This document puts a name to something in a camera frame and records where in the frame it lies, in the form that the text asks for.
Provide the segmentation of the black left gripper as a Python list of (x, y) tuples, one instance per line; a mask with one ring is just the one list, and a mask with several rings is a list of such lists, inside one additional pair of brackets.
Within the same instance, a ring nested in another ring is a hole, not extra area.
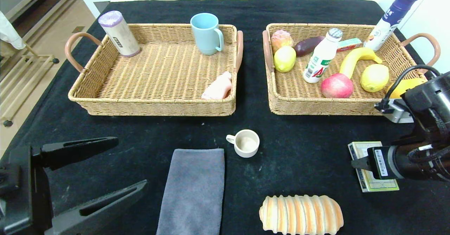
[(94, 235), (139, 201), (146, 179), (53, 217), (50, 187), (44, 167), (56, 170), (89, 159), (119, 144), (101, 137), (7, 150), (1, 158), (2, 235)]

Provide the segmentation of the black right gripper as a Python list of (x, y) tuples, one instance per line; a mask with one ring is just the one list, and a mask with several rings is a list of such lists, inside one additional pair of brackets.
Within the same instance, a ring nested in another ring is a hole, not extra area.
[(370, 147), (368, 156), (351, 161), (355, 169), (372, 171), (376, 179), (416, 179), (408, 159), (412, 145)]

